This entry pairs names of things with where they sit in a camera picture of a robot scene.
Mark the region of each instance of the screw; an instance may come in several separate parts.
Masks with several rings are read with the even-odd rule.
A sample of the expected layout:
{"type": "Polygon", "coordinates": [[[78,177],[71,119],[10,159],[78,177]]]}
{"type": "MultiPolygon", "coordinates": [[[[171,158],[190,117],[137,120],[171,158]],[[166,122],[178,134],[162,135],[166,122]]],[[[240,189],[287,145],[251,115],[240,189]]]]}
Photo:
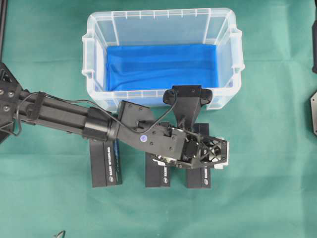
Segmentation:
{"type": "Polygon", "coordinates": [[[5,105],[3,107],[3,110],[7,113],[8,111],[10,111],[10,107],[8,105],[5,105]]]}
{"type": "Polygon", "coordinates": [[[13,97],[14,97],[14,92],[13,92],[13,91],[10,91],[10,92],[8,93],[8,95],[9,95],[10,98],[13,98],[13,97]]]}

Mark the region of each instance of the wire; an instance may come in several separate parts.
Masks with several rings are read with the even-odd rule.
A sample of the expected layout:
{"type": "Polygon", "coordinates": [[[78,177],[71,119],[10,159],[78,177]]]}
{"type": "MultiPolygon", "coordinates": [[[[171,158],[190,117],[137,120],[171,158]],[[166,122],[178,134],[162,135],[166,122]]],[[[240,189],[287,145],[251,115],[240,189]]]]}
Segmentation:
{"type": "Polygon", "coordinates": [[[21,101],[21,103],[16,107],[16,117],[15,117],[15,120],[16,120],[17,123],[18,123],[18,132],[17,132],[17,133],[14,133],[14,132],[12,132],[12,131],[4,130],[4,129],[3,129],[3,128],[7,127],[7,126],[12,125],[13,122],[10,122],[10,123],[8,123],[8,124],[6,124],[6,125],[1,126],[1,127],[0,127],[0,131],[3,131],[3,132],[5,132],[5,133],[8,133],[8,134],[14,135],[14,136],[18,136],[18,135],[21,133],[21,131],[22,131],[22,125],[21,125],[21,119],[19,118],[20,107],[21,107],[21,105],[22,105],[29,97],[31,97],[32,95],[36,95],[36,94],[39,94],[39,93],[30,93],[30,94],[29,94],[28,96],[26,96],[26,97],[21,101]]]}
{"type": "Polygon", "coordinates": [[[15,134],[15,136],[18,136],[21,131],[22,131],[22,125],[21,125],[21,120],[20,120],[20,107],[22,106],[22,104],[29,98],[31,97],[32,95],[37,95],[39,94],[38,93],[30,93],[28,96],[26,96],[22,101],[21,103],[16,107],[16,117],[15,117],[15,120],[18,122],[18,128],[19,128],[19,131],[15,134]]]}
{"type": "Polygon", "coordinates": [[[169,92],[172,92],[173,95],[174,95],[174,102],[173,104],[171,105],[171,107],[165,112],[163,113],[156,121],[153,122],[153,124],[148,128],[146,129],[145,131],[140,131],[140,132],[137,132],[135,131],[134,129],[130,128],[129,126],[127,126],[126,124],[122,123],[120,120],[118,120],[116,117],[114,117],[113,115],[111,115],[109,112],[107,112],[105,109],[103,109],[102,107],[100,107],[98,104],[92,102],[92,101],[89,101],[89,100],[65,100],[65,99],[62,99],[62,98],[58,98],[58,97],[55,97],[55,96],[52,96],[52,95],[49,95],[47,94],[46,96],[49,97],[49,98],[53,98],[53,99],[56,99],[56,100],[59,100],[59,101],[62,101],[62,102],[65,102],[65,103],[71,103],[71,104],[75,104],[75,103],[89,103],[95,107],[97,107],[98,109],[100,109],[104,114],[106,114],[108,117],[110,117],[111,119],[113,119],[115,122],[119,123],[121,126],[123,126],[124,128],[130,130],[131,132],[135,133],[135,134],[145,134],[147,132],[149,132],[150,130],[153,129],[154,126],[156,126],[164,117],[166,117],[167,114],[169,114],[173,109],[174,107],[176,106],[176,103],[178,101],[178,98],[177,98],[177,93],[174,91],[174,89],[170,89],[168,90],[169,92]]]}

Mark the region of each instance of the clear plastic container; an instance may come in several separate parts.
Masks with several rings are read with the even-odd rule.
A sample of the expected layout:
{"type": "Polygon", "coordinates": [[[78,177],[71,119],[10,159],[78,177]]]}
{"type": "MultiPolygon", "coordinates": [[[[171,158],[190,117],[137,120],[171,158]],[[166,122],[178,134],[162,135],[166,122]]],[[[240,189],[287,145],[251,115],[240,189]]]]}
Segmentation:
{"type": "Polygon", "coordinates": [[[221,109],[241,88],[242,32],[227,8],[95,12],[83,36],[83,69],[88,94],[98,105],[116,111],[121,100],[163,106],[164,90],[105,91],[108,46],[217,45],[218,88],[207,110],[221,109]]]}

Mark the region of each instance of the green fabric surface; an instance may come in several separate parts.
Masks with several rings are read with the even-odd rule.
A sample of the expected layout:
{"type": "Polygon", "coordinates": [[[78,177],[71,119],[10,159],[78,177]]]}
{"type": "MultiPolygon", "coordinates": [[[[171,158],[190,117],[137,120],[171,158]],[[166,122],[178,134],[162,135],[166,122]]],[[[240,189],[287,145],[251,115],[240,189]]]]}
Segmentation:
{"type": "Polygon", "coordinates": [[[316,237],[313,0],[9,0],[3,61],[30,91],[89,99],[81,74],[89,14],[199,7],[236,13],[246,65],[239,93],[197,120],[230,141],[230,165],[211,171],[212,189],[187,189],[183,170],[172,170],[171,188],[145,189],[144,153],[123,143],[123,185],[91,188],[86,140],[24,124],[0,146],[1,237],[316,237]]]}

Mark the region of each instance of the blue fabric lining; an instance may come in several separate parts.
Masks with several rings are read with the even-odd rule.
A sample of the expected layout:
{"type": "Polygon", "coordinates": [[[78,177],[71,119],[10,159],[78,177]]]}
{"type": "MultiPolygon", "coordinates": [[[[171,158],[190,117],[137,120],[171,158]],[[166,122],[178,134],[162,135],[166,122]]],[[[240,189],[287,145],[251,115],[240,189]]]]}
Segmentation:
{"type": "Polygon", "coordinates": [[[216,46],[110,46],[106,90],[168,89],[173,85],[218,87],[216,46]]]}

